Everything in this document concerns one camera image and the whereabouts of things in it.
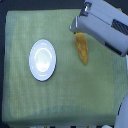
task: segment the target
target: white surface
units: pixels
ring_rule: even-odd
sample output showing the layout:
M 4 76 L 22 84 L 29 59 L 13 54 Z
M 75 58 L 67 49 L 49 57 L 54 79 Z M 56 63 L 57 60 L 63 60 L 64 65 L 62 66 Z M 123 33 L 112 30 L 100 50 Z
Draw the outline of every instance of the white surface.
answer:
M 105 126 L 103 126 L 102 128 L 112 128 L 112 127 L 110 127 L 110 126 L 108 126 L 108 125 L 105 125 Z
M 56 54 L 47 40 L 37 41 L 29 55 L 29 67 L 32 75 L 40 81 L 47 80 L 56 66 Z

